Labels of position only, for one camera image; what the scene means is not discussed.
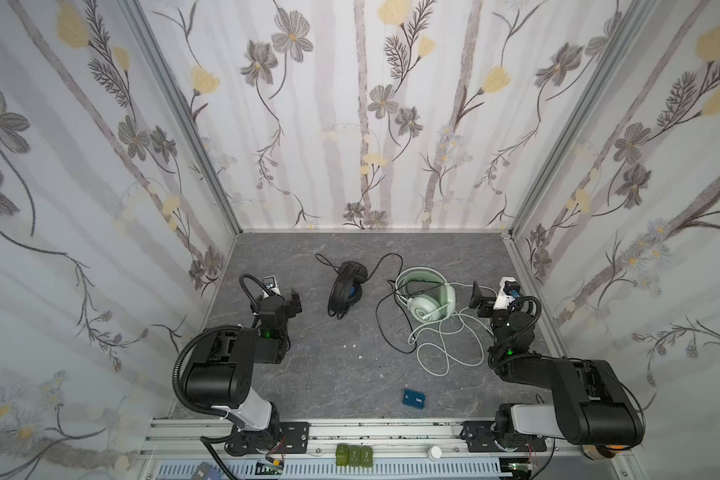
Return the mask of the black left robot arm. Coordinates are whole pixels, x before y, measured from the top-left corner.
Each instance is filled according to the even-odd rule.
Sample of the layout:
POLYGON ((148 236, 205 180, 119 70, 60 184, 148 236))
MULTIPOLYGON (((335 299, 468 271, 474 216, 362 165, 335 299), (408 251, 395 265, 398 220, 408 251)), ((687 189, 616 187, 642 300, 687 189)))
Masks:
POLYGON ((253 373, 257 364, 282 363, 291 348, 289 320, 302 312, 298 292, 282 294, 274 277, 244 273, 239 283, 250 302, 252 324, 203 330, 180 351, 171 374, 184 409, 232 424, 225 437, 201 439, 208 449, 221 445, 231 456, 284 449, 277 407, 255 391, 253 373))

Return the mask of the mint green headphones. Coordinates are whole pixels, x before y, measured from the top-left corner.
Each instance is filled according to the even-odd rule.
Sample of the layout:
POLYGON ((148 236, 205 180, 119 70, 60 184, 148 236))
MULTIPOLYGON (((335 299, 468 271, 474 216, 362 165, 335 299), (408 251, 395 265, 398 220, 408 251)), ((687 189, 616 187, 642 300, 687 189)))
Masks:
POLYGON ((457 306, 458 282, 449 281, 430 267, 411 267, 402 270, 393 281, 393 295, 403 310, 414 320, 406 343, 413 348, 419 366, 433 377, 446 377, 456 364, 477 368, 486 362, 481 335, 491 336, 491 327, 465 307, 457 306), (477 359, 467 361, 452 353, 448 339, 468 333, 479 348, 477 359))

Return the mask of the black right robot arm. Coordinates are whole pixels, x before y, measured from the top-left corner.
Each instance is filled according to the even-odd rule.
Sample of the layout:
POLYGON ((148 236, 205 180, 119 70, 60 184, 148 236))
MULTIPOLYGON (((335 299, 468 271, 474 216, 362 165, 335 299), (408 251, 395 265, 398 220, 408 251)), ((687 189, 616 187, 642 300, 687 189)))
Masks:
POLYGON ((504 382, 551 394, 548 404, 499 407, 490 435, 500 448, 517 449, 533 439, 561 439, 621 451, 642 442, 642 408, 608 362, 551 357, 531 349, 541 302, 524 295, 514 278, 503 278, 492 295, 474 283, 469 307, 490 321, 494 343, 487 350, 488 367, 504 382))

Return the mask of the black blue headphones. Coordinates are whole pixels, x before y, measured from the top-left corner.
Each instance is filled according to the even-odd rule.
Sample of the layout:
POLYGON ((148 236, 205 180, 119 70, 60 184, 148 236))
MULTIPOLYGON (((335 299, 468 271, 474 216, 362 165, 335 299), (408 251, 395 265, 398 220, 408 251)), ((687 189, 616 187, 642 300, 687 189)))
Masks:
MULTIPOLYGON (((321 253, 316 253, 314 257, 321 265, 331 268, 336 274, 335 281, 330 289, 326 306, 328 316, 336 319, 342 319, 343 317, 345 317, 349 310, 362 299, 363 285, 377 273, 379 267, 385 260, 398 260, 399 273, 402 272, 404 266, 403 257, 396 252, 389 252, 384 254, 378 260, 375 267, 371 271, 369 271, 365 265, 354 260, 347 260, 342 262, 340 265, 336 265, 321 253)), ((410 346, 408 349, 400 348, 394 345, 387 338, 381 325, 378 309, 385 300, 391 299, 394 301, 399 311, 403 314, 403 318, 405 319, 409 327, 409 332, 413 332, 413 324, 409 318, 409 315, 405 312, 403 304, 397 298, 398 290, 395 287, 395 282, 393 280, 389 280, 388 284, 391 288, 390 293, 382 297, 378 301, 374 310, 374 318, 376 320, 379 333, 381 334, 382 339, 393 350, 403 355, 412 355, 418 347, 417 340, 415 340, 413 345, 410 346)))

